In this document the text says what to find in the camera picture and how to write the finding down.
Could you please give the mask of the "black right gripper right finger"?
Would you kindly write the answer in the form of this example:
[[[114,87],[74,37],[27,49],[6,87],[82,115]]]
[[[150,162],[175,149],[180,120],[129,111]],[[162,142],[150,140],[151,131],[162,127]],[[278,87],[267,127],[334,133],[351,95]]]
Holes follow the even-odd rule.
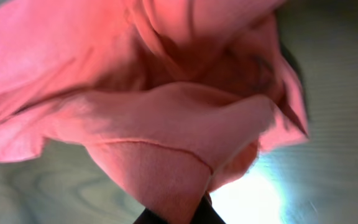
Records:
[[[190,222],[191,224],[226,224],[216,213],[209,197],[204,196]]]

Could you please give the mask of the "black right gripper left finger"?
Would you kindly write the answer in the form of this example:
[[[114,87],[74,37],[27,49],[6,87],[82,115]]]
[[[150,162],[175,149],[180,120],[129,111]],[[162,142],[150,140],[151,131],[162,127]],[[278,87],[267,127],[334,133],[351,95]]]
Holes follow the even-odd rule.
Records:
[[[144,211],[138,216],[133,224],[168,224],[165,220],[160,218],[154,212],[145,208]]]

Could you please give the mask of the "red printed t-shirt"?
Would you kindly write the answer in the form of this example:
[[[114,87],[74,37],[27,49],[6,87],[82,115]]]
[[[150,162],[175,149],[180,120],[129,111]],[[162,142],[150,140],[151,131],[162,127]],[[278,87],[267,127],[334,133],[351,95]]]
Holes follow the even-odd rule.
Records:
[[[84,146],[169,223],[305,141],[302,85],[278,0],[9,1],[0,5],[0,162],[48,139]]]

